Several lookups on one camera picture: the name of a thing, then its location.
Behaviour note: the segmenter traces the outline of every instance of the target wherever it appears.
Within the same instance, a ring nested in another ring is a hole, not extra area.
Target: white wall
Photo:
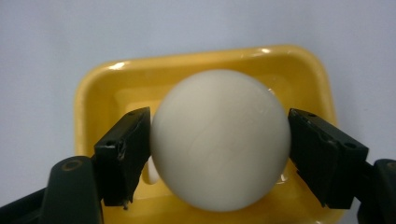
[[[291,43],[316,54],[339,126],[396,159],[396,1],[1,1],[0,205],[74,154],[73,100],[109,60]],[[356,223],[354,203],[341,223]]]

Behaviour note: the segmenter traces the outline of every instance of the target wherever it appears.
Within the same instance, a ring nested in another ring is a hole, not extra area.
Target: yellow tray
[[[75,101],[76,152],[91,156],[93,145],[126,112],[150,106],[180,80],[208,69],[233,69],[257,78],[285,109],[335,115],[326,72],[318,59],[296,46],[231,49],[104,63],[81,81]],[[160,180],[141,177],[129,210],[103,207],[105,223],[334,223],[342,210],[322,208],[291,162],[274,188],[257,203],[229,213],[213,213],[183,203]]]

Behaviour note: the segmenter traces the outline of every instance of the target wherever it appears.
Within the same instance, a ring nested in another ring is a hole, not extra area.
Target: white ball
[[[262,198],[290,153],[281,104],[259,81],[231,70],[188,77],[163,99],[152,122],[151,154],[183,201],[233,211]]]

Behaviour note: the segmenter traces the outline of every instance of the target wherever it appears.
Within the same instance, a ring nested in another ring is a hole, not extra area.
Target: black plastic part
[[[355,184],[355,197],[365,204],[365,208],[372,209],[374,212],[379,208],[374,195],[375,190],[373,176],[374,167],[368,162],[365,162],[360,169],[359,175],[357,176],[357,182]]]
[[[367,203],[361,204],[357,217],[359,224],[385,224],[379,207],[372,207]]]
[[[38,222],[45,189],[29,194],[0,208],[0,223],[34,224]]]
[[[52,167],[38,223],[103,223],[90,158],[72,157]]]
[[[396,161],[376,161],[373,183],[385,223],[396,223]]]
[[[349,209],[368,148],[320,117],[289,112],[290,158],[322,206]]]
[[[125,114],[100,139],[92,161],[106,206],[132,202],[142,169],[149,159],[148,107]]]

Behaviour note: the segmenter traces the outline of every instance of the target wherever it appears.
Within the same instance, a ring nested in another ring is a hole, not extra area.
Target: yellow foam tray
[[[232,69],[257,78],[285,109],[315,113],[335,124],[332,95],[319,60],[296,46],[231,49],[104,63],[85,76],[75,101],[76,153],[91,156],[93,145],[125,113],[149,106],[157,110],[162,98],[180,80],[209,69]],[[335,223],[342,210],[322,208],[288,163],[282,179],[261,200],[235,212],[203,211],[182,202],[160,180],[144,178],[129,210],[104,207],[105,223]]]

